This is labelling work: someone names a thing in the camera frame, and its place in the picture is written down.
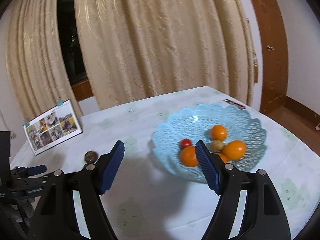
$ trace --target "light blue plastic basket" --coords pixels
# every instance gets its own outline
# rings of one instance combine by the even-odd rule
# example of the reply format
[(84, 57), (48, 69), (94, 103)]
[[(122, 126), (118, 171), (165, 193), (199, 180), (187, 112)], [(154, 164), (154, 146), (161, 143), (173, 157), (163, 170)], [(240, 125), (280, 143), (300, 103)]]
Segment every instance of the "light blue plastic basket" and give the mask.
[(255, 168), (266, 153), (267, 147), (264, 143), (267, 131), (261, 127), (259, 119), (250, 118), (247, 110), (240, 110), (235, 106), (223, 108), (220, 104), (202, 104), (195, 109), (184, 108), (179, 113), (171, 114), (167, 122), (159, 124), (152, 137), (155, 145), (153, 152), (157, 160), (174, 175), (206, 183), (199, 167), (189, 168), (180, 162), (179, 142), (189, 138), (195, 145), (198, 140), (203, 140), (210, 151), (212, 139), (209, 130), (216, 124), (223, 125), (228, 131), (225, 144), (240, 140), (247, 146), (245, 155), (230, 163), (241, 171)]

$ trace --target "door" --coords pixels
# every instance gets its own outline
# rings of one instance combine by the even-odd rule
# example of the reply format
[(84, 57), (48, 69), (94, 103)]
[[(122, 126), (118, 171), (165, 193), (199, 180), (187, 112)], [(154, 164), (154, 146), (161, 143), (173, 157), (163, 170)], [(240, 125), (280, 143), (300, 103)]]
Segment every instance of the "door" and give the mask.
[(260, 112), (269, 114), (285, 104), (288, 86), (288, 47), (276, 0), (252, 0), (260, 29), (263, 85)]

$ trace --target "coin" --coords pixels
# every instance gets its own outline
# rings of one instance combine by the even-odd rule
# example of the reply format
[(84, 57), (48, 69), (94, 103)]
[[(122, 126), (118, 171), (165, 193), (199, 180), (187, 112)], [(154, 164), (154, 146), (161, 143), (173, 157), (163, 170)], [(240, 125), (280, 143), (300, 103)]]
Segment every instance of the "coin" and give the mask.
[(87, 164), (95, 163), (98, 160), (98, 154), (94, 151), (89, 151), (84, 155), (84, 161)]

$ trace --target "metal screw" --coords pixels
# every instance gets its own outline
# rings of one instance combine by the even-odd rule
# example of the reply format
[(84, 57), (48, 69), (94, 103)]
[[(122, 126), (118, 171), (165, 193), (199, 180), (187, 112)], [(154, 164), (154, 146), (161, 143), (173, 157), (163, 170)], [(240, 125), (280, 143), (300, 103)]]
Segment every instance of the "metal screw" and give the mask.
[(56, 177), (60, 176), (61, 174), (62, 174), (62, 171), (61, 171), (61, 170), (56, 170), (56, 171), (54, 172), (54, 176), (56, 176)]
[(96, 166), (95, 166), (94, 164), (89, 164), (89, 165), (86, 167), (86, 169), (87, 169), (88, 171), (92, 171), (92, 170), (94, 170), (95, 167), (96, 167)]
[(233, 165), (230, 164), (230, 163), (226, 163), (226, 164), (224, 165), (224, 167), (225, 167), (225, 169), (228, 170), (228, 171), (233, 170)]
[(258, 173), (259, 173), (261, 176), (264, 176), (264, 175), (267, 174), (267, 172), (266, 172), (265, 170), (263, 170), (263, 169), (259, 169), (259, 170), (258, 170)]

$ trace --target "window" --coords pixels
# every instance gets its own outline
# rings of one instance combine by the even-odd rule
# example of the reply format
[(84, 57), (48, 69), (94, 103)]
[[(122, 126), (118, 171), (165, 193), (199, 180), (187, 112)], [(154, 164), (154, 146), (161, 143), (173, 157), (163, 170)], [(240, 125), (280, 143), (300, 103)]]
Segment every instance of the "window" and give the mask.
[(57, 18), (63, 61), (78, 101), (93, 96), (85, 72), (76, 28), (74, 0), (58, 0)]

